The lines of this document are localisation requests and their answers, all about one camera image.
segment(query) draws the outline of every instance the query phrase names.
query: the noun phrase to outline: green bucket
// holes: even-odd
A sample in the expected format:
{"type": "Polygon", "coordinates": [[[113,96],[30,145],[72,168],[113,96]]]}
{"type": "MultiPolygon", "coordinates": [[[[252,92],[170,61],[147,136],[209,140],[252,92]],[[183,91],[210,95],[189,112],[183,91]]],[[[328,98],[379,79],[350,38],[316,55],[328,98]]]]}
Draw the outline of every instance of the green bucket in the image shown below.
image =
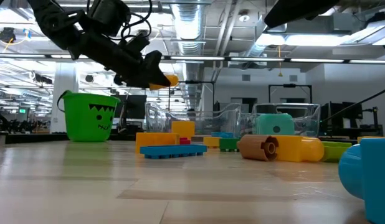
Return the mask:
{"type": "Polygon", "coordinates": [[[88,93],[65,91],[58,99],[64,99],[67,136],[76,142],[102,142],[111,134],[112,120],[118,98],[88,93]]]}

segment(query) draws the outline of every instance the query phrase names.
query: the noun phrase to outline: ceiling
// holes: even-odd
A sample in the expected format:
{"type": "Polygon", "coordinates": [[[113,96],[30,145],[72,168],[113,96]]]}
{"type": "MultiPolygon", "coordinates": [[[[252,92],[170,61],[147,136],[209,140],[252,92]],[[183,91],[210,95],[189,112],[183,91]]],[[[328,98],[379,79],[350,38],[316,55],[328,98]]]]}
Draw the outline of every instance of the ceiling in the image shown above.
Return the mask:
{"type": "MultiPolygon", "coordinates": [[[[130,6],[140,4],[146,4],[146,1],[125,1],[130,6]]],[[[155,1],[154,5],[159,3],[164,9],[169,9],[169,2],[182,2],[182,0],[173,1],[155,1]]],[[[84,9],[82,7],[86,4],[86,1],[58,1],[60,5],[67,6],[69,9],[84,9]]],[[[221,22],[226,19],[224,11],[227,1],[223,0],[206,0],[200,1],[200,4],[205,6],[204,17],[204,32],[199,40],[204,43],[203,55],[214,55],[217,38],[221,31],[221,22]]],[[[234,28],[231,32],[230,41],[228,41],[226,47],[226,55],[229,53],[241,53],[245,52],[252,46],[257,40],[257,33],[255,27],[260,15],[265,15],[271,10],[275,4],[275,0],[251,0],[242,1],[240,10],[246,9],[249,15],[249,20],[241,22],[235,21],[234,28]]],[[[341,1],[326,15],[331,15],[335,12],[342,12],[343,14],[349,14],[355,12],[365,12],[377,7],[385,6],[385,1],[373,1],[373,0],[360,0],[360,1],[341,1]]],[[[235,4],[231,7],[231,14],[228,19],[229,22],[226,27],[230,27],[230,20],[232,19],[232,12],[235,8],[235,4]]],[[[174,27],[173,15],[167,13],[152,13],[149,21],[153,27],[153,31],[150,35],[151,44],[143,50],[146,54],[152,50],[159,50],[164,55],[177,55],[179,54],[178,43],[180,40],[176,35],[176,29],[174,27]]],[[[11,54],[67,54],[66,51],[61,50],[53,44],[39,29],[36,24],[32,10],[28,7],[2,7],[0,8],[0,31],[3,27],[15,28],[16,41],[15,45],[8,45],[0,41],[0,53],[6,52],[11,54]],[[31,37],[28,38],[28,34],[25,32],[28,30],[31,33],[31,37]]],[[[147,29],[147,25],[140,24],[132,28],[131,33],[135,33],[139,29],[147,29]]],[[[271,46],[265,48],[264,54],[268,57],[297,57],[297,58],[379,58],[384,55],[384,49],[382,46],[374,46],[369,44],[351,44],[344,47],[310,47],[310,46],[292,46],[281,45],[271,46]]],[[[24,106],[22,102],[39,100],[47,104],[47,110],[41,110],[38,112],[48,112],[50,104],[52,103],[52,85],[45,85],[45,88],[39,88],[41,83],[36,83],[31,79],[31,72],[38,73],[47,78],[52,79],[55,82],[55,61],[53,60],[22,60],[16,58],[0,58],[0,85],[16,86],[17,88],[0,88],[0,98],[7,100],[0,101],[0,106],[24,106]]],[[[77,72],[80,74],[80,88],[82,92],[106,94],[110,95],[110,90],[107,87],[116,86],[113,84],[113,76],[115,75],[111,71],[105,71],[103,66],[95,62],[76,62],[77,72]],[[94,81],[91,83],[86,82],[85,77],[87,75],[94,76],[94,81]]],[[[204,66],[212,67],[212,64],[207,63],[204,66]]],[[[262,68],[267,70],[273,70],[279,66],[278,63],[267,63],[262,68]]],[[[288,63],[283,65],[283,68],[299,68],[300,72],[305,72],[312,65],[307,63],[288,63]]],[[[184,80],[183,64],[182,63],[161,63],[160,68],[164,73],[176,74],[180,80],[184,80]]],[[[206,68],[205,71],[211,73],[211,68],[206,68]]],[[[218,78],[218,82],[230,82],[230,74],[233,70],[223,71],[218,78]]],[[[192,99],[191,95],[186,94],[187,87],[180,85],[174,88],[175,92],[171,96],[171,110],[184,110],[189,108],[192,100],[199,101],[200,87],[195,86],[196,91],[194,94],[196,99],[192,99]]],[[[121,94],[144,94],[149,96],[150,101],[157,101],[165,108],[168,105],[169,91],[144,91],[139,89],[127,89],[122,88],[118,90],[121,94]]]]}

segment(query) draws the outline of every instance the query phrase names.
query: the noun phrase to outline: clear plastic bin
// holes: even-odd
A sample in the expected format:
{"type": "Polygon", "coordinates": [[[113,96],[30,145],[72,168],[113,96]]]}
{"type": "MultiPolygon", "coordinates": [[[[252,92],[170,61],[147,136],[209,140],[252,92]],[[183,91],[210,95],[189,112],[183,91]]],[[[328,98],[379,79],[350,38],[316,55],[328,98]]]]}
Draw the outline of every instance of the clear plastic bin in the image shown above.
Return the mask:
{"type": "Polygon", "coordinates": [[[281,121],[281,125],[291,128],[293,122],[292,134],[299,136],[314,136],[317,137],[320,127],[320,111],[321,106],[316,104],[304,103],[268,103],[254,105],[252,116],[247,116],[247,120],[252,122],[252,133],[261,134],[260,131],[266,128],[272,128],[270,125],[273,122],[281,121]],[[259,119],[260,116],[266,114],[266,117],[271,119],[259,119]],[[269,116],[268,114],[277,114],[278,117],[269,116]]]}
{"type": "Polygon", "coordinates": [[[241,104],[232,103],[222,111],[167,111],[156,103],[146,103],[147,132],[170,133],[173,121],[194,121],[195,135],[212,132],[234,133],[239,136],[241,104]]]}

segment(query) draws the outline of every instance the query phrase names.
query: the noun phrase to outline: teal block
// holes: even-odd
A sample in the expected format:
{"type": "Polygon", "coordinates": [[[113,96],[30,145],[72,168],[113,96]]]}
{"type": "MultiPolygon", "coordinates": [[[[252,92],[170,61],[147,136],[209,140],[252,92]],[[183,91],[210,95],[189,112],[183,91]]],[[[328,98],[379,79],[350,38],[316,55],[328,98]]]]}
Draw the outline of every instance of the teal block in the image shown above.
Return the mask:
{"type": "Polygon", "coordinates": [[[295,135],[293,118],[289,114],[263,114],[256,118],[255,134],[295,135]]]}

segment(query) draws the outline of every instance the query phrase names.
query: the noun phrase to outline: blue lego brick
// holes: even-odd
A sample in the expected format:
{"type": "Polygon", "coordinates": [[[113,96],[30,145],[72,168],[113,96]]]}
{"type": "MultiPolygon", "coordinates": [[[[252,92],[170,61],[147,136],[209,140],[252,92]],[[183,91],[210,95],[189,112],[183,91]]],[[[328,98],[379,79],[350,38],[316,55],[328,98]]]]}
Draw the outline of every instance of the blue lego brick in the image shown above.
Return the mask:
{"type": "Polygon", "coordinates": [[[147,159],[202,156],[204,152],[207,152],[207,146],[201,145],[144,146],[140,148],[140,153],[147,159]]]}
{"type": "Polygon", "coordinates": [[[212,137],[234,138],[234,134],[233,133],[212,133],[212,137]]]}
{"type": "Polygon", "coordinates": [[[366,218],[385,224],[385,139],[363,139],[341,157],[339,175],[345,189],[364,200],[366,218]]]}
{"type": "Polygon", "coordinates": [[[385,139],[360,141],[366,218],[385,223],[385,139]]]}

